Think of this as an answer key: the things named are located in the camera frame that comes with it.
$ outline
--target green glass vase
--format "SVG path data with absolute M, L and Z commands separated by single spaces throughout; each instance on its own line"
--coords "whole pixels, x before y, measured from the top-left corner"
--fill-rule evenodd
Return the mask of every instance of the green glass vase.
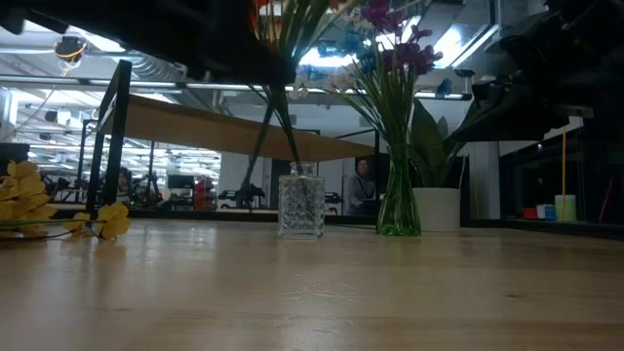
M 410 158 L 407 147 L 389 146 L 388 186 L 377 218 L 377 234 L 420 236 L 418 207 L 411 191 Z

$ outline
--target white pot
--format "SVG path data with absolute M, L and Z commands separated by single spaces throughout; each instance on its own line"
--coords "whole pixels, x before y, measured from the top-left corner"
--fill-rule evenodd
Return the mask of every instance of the white pot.
M 433 232 L 459 230 L 459 189 L 414 188 L 420 229 Z

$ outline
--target person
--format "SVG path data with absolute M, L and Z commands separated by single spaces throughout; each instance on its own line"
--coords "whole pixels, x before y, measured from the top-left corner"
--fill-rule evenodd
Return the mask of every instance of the person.
M 127 168 L 122 167 L 119 170 L 119 177 L 117 178 L 118 203 L 130 204 L 132 179 L 132 173 Z
M 369 162 L 358 160 L 356 173 L 349 178 L 349 215 L 366 215 L 365 201 L 374 195 L 374 182 L 368 181 Z

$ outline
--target glass vase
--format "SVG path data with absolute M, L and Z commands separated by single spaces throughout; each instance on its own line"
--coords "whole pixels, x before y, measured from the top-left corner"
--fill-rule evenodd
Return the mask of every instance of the glass vase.
M 317 239 L 325 231 L 325 179 L 313 175 L 313 164 L 291 163 L 280 176 L 279 236 Z
M 377 217 L 377 233 L 388 236 L 420 236 L 418 207 L 411 191 L 410 159 L 405 146 L 389 146 L 390 174 Z

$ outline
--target table surface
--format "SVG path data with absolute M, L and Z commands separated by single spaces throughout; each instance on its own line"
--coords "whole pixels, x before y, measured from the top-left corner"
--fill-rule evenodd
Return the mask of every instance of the table surface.
M 624 350 L 624 243 L 135 220 L 0 244 L 2 350 Z

